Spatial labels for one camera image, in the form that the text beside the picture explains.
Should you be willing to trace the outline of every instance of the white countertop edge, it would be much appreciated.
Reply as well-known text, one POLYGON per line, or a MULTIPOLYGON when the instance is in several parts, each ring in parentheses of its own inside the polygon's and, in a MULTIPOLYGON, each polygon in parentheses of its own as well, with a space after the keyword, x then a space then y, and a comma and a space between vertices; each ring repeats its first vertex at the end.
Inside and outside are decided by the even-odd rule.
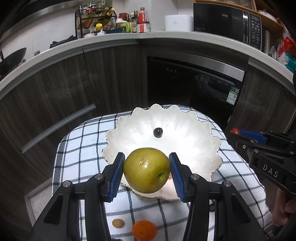
POLYGON ((125 33, 125 34, 106 34, 103 36, 97 36, 97 37, 90 37, 90 38, 84 38, 84 39, 78 39, 74 40, 62 45, 59 45, 57 47, 54 47, 52 49, 48 49, 39 55, 29 59, 25 63, 21 64, 18 68, 13 70, 11 73, 9 73, 2 81, 0 81, 0 93, 3 89, 6 89, 6 93, 8 93, 10 90, 12 90, 15 86, 17 86, 19 83, 12 83, 13 80, 20 76, 25 71, 33 68, 38 63, 57 56, 58 54, 61 54, 63 52, 67 52, 73 49, 79 49, 82 47, 96 44, 100 42, 109 42, 114 40, 137 40, 137 39, 153 39, 153 38, 172 38, 172 39, 189 39, 189 40, 196 40, 201 42, 207 42, 214 45, 219 45, 222 47, 230 48, 235 51, 241 52, 245 55, 250 56, 251 58, 254 58, 263 64, 271 67, 275 71, 277 71, 279 74, 281 74, 283 77, 285 77, 289 82, 293 83, 293 73, 290 72, 285 66, 277 62, 275 59, 271 58, 270 56, 264 54, 263 52, 248 46, 244 43, 238 42, 233 39, 225 38, 218 35, 212 35, 207 33, 201 33, 201 32, 165 32, 165 31, 157 31, 157 32, 150 32, 150 33, 141 33, 141 34, 131 34, 131 33, 125 33))

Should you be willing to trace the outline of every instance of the microwave control panel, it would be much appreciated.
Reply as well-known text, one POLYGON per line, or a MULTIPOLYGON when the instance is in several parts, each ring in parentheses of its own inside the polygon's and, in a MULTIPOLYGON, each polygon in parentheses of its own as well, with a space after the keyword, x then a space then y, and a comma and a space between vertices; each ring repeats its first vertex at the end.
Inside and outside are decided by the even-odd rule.
POLYGON ((261 18, 249 13, 250 17, 250 45, 261 50, 262 27, 261 18))

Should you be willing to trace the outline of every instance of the plaid tablecloth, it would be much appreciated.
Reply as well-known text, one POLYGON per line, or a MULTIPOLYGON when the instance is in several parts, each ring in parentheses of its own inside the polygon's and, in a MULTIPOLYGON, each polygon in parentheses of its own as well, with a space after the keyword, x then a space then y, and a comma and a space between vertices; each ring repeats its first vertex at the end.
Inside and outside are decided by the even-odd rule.
MULTIPOLYGON (((184 106, 179 107, 182 112, 192 110, 184 106)), ((265 204, 264 186, 248 164, 228 145, 219 126, 204 114, 198 111, 196 113, 200 121, 211 123, 213 136, 221 139, 218 154, 222 157, 223 164, 212 174, 212 181, 215 183, 231 181, 269 237, 272 228, 271 213, 265 204)), ((102 156, 102 149, 107 146, 105 133, 109 129, 114 129, 117 119, 123 115, 130 116, 131 111, 88 120, 63 138, 55 159, 52 193, 55 193, 63 181, 85 182, 103 171, 107 165, 102 156)), ((157 226, 158 232, 154 240, 181 241, 189 212, 189 204, 180 201, 143 199, 123 185, 120 185, 114 201, 105 203, 105 208, 112 238, 120 238, 123 241, 136 240, 132 236, 131 228, 139 220, 149 220, 157 226), (113 227, 112 220, 115 218, 123 219, 125 226, 121 229, 113 227)), ((208 240, 213 240, 214 222, 214 213, 210 213, 208 240)), ((84 200, 80 202, 80 234, 81 240, 86 240, 84 200)))

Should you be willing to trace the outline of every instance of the orange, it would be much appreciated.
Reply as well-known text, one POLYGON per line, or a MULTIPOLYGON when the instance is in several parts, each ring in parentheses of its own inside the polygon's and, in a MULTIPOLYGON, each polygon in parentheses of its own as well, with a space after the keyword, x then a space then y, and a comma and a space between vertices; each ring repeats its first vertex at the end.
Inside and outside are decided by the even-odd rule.
POLYGON ((136 222, 132 227, 133 236, 138 241, 150 241, 155 238, 157 228, 154 223, 147 220, 136 222))

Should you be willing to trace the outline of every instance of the white scalloped bowl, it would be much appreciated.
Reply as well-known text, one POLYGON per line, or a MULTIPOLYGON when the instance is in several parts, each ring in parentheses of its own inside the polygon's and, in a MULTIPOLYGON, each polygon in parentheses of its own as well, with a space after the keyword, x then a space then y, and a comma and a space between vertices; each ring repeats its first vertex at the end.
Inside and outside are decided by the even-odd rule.
MULTIPOLYGON (((222 158, 217 153, 221 141, 212 136, 210 123, 199 121, 194 111, 183 113, 176 105, 168 109, 158 104, 148 110, 137 107, 130 117, 119 117, 117 127, 108 130, 106 138, 108 146, 102 154, 109 164, 114 162, 118 152, 123 152, 127 158, 135 149, 152 147, 167 156, 176 152, 182 164, 189 166, 192 173, 201 175, 207 181, 211 181, 211 174, 222 165, 222 158), (163 129, 160 138, 153 135, 157 127, 163 129)), ((178 200, 171 177, 159 191, 151 194, 132 189, 124 175, 121 184, 140 197, 178 200)))

